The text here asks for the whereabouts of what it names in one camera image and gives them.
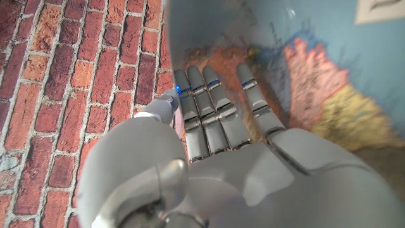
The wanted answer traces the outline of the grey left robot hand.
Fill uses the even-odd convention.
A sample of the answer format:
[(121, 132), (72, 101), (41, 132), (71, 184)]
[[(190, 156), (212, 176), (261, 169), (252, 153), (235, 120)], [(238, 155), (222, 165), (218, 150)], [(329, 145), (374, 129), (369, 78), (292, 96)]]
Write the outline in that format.
[(215, 71), (176, 86), (91, 149), (81, 227), (403, 227), (404, 203), (363, 160), (286, 129), (247, 65), (237, 66), (263, 139), (254, 142)]

